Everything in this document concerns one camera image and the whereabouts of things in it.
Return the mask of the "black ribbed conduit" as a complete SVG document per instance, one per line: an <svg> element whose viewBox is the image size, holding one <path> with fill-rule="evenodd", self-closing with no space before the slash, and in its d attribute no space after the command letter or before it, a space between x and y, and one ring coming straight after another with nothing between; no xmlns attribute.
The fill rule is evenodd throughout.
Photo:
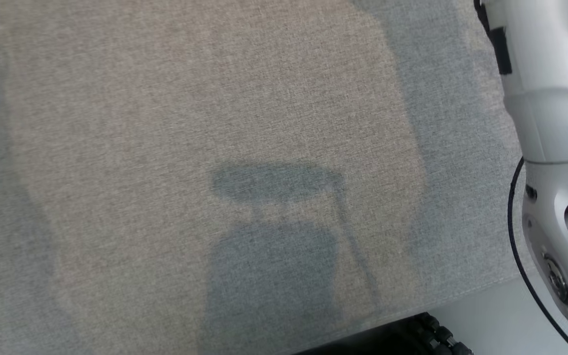
<svg viewBox="0 0 568 355"><path fill-rule="evenodd" d="M409 317L404 324L408 335L426 351L426 355L475 355L464 343L456 341L453 333L430 313Z"/></svg>

